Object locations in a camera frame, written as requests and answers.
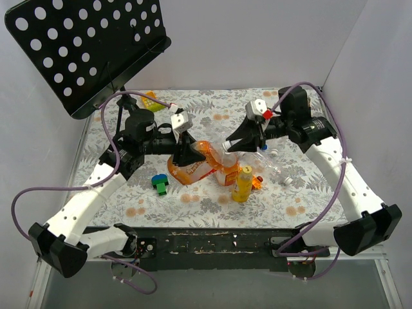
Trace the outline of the white blue bottle cap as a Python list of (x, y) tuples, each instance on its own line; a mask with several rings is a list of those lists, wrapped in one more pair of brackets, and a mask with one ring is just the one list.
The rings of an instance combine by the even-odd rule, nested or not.
[(231, 142), (230, 141), (224, 141), (224, 143), (222, 143), (222, 147), (223, 147), (225, 152), (229, 152), (229, 149), (231, 148)]

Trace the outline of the crushed orange label bottle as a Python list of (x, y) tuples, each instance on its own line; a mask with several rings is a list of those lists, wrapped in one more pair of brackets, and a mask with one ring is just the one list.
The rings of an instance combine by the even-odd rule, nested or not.
[(214, 174), (221, 164), (238, 161), (235, 153), (227, 153), (218, 149), (208, 141), (195, 142), (195, 148), (205, 155), (206, 160), (185, 167), (178, 167), (172, 163), (172, 157), (167, 161), (167, 168), (173, 178), (182, 185), (191, 185), (207, 176)]

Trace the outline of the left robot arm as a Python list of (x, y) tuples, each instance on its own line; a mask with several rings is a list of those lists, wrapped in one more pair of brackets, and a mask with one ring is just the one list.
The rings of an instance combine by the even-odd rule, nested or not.
[(136, 109), (126, 118), (124, 129), (117, 132), (112, 144), (99, 158), (85, 188), (44, 225), (34, 223), (29, 239), (36, 254), (63, 277), (74, 276), (87, 260), (116, 252), (122, 257), (135, 255), (138, 236), (122, 223), (86, 234), (84, 231), (109, 197), (125, 185), (144, 164), (147, 155), (171, 155), (179, 167), (204, 161), (195, 150), (195, 139), (188, 133), (192, 127), (189, 114), (183, 109), (171, 115), (159, 132), (155, 115), (147, 109)]

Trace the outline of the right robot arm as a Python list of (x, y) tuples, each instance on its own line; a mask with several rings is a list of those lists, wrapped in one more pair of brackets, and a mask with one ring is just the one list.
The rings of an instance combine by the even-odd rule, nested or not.
[(389, 239), (402, 212), (395, 204), (387, 205), (364, 181), (346, 154), (341, 130), (324, 117), (312, 116), (306, 86), (311, 84), (280, 89), (272, 108), (261, 99), (249, 102), (245, 119), (223, 148), (229, 153), (254, 153), (267, 140), (284, 136), (296, 144), (335, 190), (316, 219), (280, 243), (277, 256), (305, 256), (314, 247), (318, 252), (337, 247), (354, 256)]

